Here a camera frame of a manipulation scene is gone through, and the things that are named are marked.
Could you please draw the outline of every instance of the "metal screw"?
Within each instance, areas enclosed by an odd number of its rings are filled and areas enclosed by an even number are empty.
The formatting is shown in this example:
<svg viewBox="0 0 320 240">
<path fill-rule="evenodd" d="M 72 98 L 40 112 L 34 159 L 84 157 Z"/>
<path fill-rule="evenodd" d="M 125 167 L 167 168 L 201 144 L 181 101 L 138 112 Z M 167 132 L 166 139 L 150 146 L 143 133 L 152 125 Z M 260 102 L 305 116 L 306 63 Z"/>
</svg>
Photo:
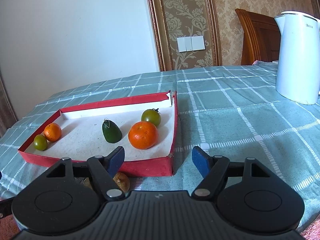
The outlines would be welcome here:
<svg viewBox="0 0 320 240">
<path fill-rule="evenodd" d="M 108 195 L 109 197 L 119 197 L 119 196 L 122 195 L 122 191 L 119 190 L 119 189 L 117 189 L 117 188 L 109 189 L 109 190 L 107 191 L 107 195 Z"/>
<path fill-rule="evenodd" d="M 198 196 L 198 197 L 207 197 L 210 195 L 210 191 L 207 190 L 206 188 L 198 188 L 195 190 L 195 194 Z"/>
</svg>

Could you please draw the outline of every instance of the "wooden headboard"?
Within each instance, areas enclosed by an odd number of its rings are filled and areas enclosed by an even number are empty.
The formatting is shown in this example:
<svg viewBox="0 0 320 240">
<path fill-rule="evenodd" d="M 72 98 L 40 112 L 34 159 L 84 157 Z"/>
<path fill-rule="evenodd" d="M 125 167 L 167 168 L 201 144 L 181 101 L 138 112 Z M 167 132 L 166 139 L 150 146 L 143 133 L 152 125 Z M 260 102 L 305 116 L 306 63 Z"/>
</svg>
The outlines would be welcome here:
<svg viewBox="0 0 320 240">
<path fill-rule="evenodd" d="M 243 9 L 235 11 L 244 30 L 241 65 L 278 60 L 281 35 L 275 19 Z"/>
</svg>

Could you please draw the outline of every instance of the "wallpaper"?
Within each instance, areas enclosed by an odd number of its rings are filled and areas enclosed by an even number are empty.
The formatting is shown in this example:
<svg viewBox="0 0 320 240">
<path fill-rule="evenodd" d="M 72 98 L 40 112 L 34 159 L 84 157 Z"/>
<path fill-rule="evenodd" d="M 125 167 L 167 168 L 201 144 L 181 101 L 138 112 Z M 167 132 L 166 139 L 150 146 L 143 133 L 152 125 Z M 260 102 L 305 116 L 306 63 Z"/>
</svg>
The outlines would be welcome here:
<svg viewBox="0 0 320 240">
<path fill-rule="evenodd" d="M 204 0 L 162 0 L 174 69 L 212 66 L 211 36 Z M 204 36 L 205 50 L 179 52 L 177 37 Z"/>
<path fill-rule="evenodd" d="M 268 15 L 295 10 L 313 15 L 311 0 L 214 0 L 220 30 L 223 65 L 240 65 L 243 29 L 235 9 Z"/>
</svg>

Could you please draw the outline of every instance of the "round pad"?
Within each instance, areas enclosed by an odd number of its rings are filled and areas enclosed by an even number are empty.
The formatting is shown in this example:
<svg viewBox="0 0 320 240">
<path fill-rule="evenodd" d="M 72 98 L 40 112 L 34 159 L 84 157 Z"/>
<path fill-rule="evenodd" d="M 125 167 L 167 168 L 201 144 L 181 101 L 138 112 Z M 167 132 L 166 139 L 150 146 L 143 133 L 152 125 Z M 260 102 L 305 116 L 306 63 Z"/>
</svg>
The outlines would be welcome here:
<svg viewBox="0 0 320 240">
<path fill-rule="evenodd" d="M 244 201 L 248 207 L 257 211 L 272 211 L 282 203 L 281 198 L 276 193 L 267 190 L 252 191 L 245 195 Z"/>
<path fill-rule="evenodd" d="M 59 190 L 41 193 L 35 200 L 36 207 L 44 212 L 62 211 L 70 206 L 71 203 L 72 197 L 68 193 Z"/>
</svg>

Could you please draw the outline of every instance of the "tablecloth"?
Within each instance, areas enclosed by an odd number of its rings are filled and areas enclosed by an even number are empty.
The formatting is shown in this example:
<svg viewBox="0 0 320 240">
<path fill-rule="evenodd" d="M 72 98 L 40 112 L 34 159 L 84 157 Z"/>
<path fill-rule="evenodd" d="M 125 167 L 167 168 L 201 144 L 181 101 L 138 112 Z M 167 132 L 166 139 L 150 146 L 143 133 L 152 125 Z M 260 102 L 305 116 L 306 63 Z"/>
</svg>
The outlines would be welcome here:
<svg viewBox="0 0 320 240">
<path fill-rule="evenodd" d="M 302 196 L 306 206 L 302 229 L 320 210 L 320 105 L 301 105 L 278 94 L 276 72 L 273 63 L 194 68 L 138 74 L 57 93 L 0 139 L 0 198 L 14 196 L 45 170 L 26 163 L 17 149 L 59 108 L 176 90 L 176 174 L 133 179 L 135 187 L 192 192 L 202 179 L 191 160 L 196 145 L 211 156 L 235 162 L 255 157 Z"/>
</svg>

